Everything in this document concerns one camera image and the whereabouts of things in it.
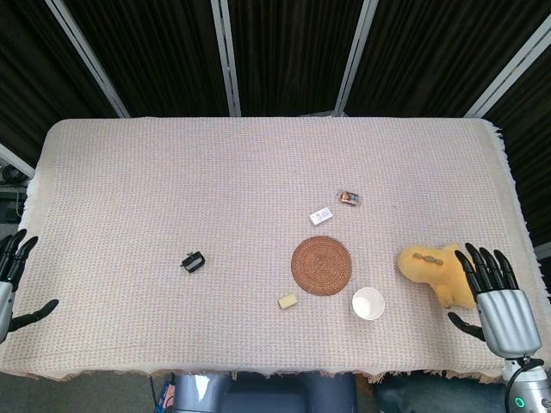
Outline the round woven rattan coaster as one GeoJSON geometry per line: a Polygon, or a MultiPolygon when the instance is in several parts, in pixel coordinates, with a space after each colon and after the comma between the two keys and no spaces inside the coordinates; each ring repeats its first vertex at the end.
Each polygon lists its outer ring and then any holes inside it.
{"type": "Polygon", "coordinates": [[[350,282],[352,259],[337,239],[315,236],[302,241],[294,250],[291,272],[298,286],[317,296],[332,296],[350,282]]]}

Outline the black binder clip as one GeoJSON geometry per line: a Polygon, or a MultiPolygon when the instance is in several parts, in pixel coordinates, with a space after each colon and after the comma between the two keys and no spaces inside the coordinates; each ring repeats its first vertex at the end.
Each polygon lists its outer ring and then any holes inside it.
{"type": "Polygon", "coordinates": [[[197,269],[205,264],[205,258],[200,251],[188,253],[187,257],[182,261],[181,267],[188,273],[194,273],[197,269]]]}

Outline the yellow plush toy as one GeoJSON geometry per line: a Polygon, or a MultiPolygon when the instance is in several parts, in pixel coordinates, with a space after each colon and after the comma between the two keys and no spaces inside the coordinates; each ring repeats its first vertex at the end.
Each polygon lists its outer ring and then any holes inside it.
{"type": "Polygon", "coordinates": [[[455,255],[458,244],[433,248],[413,245],[405,248],[398,256],[399,271],[410,281],[428,285],[444,308],[461,306],[475,307],[463,267],[455,255]]]}

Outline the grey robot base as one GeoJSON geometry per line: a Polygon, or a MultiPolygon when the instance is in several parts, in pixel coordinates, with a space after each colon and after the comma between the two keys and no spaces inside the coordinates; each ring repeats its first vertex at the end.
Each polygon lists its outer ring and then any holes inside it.
{"type": "Polygon", "coordinates": [[[351,373],[179,374],[170,413],[357,413],[351,373]]]}

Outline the white paper cup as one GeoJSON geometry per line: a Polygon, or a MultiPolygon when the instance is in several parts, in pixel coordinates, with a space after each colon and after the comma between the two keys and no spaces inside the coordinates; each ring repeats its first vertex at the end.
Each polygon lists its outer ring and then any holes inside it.
{"type": "Polygon", "coordinates": [[[377,289],[363,287],[353,294],[350,306],[355,316],[362,320],[374,321],[384,313],[386,301],[377,289]]]}

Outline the beige woven tablecloth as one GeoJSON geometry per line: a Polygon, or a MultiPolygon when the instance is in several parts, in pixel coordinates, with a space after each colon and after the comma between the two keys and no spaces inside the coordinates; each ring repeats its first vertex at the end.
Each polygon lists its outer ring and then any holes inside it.
{"type": "Polygon", "coordinates": [[[498,130],[485,120],[135,118],[62,120],[47,133],[21,225],[39,241],[16,299],[55,311],[0,344],[0,372],[413,370],[497,377],[503,362],[397,269],[414,244],[501,250],[551,365],[551,303],[498,130]],[[358,194],[360,206],[338,201],[358,194]],[[333,216],[314,226],[309,215],[333,216]],[[349,251],[332,296],[302,290],[296,247],[349,251]],[[205,264],[181,267],[200,251],[205,264]],[[377,289],[374,321],[351,310],[377,289]],[[278,299],[294,293],[286,310],[278,299]]]}

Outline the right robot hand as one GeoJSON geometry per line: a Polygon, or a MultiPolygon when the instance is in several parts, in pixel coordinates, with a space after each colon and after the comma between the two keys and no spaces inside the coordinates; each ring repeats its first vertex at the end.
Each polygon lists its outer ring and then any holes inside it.
{"type": "Polygon", "coordinates": [[[508,258],[500,250],[477,249],[470,243],[465,247],[467,254],[456,250],[455,256],[476,304],[480,325],[469,324],[452,311],[449,320],[457,329],[485,342],[498,357],[534,355],[542,347],[542,339],[508,258]]]}

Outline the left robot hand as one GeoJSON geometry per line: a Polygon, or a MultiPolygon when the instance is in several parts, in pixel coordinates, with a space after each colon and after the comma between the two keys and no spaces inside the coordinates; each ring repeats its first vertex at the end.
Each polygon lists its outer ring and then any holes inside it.
{"type": "Polygon", "coordinates": [[[49,316],[59,304],[57,299],[52,299],[37,311],[18,317],[13,315],[16,292],[22,280],[27,259],[39,241],[39,238],[34,236],[20,245],[26,235],[27,230],[22,229],[0,240],[0,344],[6,340],[9,333],[38,323],[49,316]]]}

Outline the small white card box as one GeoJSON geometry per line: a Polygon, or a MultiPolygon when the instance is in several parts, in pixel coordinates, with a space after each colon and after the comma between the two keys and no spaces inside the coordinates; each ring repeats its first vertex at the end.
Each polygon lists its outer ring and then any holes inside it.
{"type": "Polygon", "coordinates": [[[314,226],[318,226],[333,216],[331,210],[328,207],[323,207],[315,213],[309,215],[309,219],[314,226]]]}

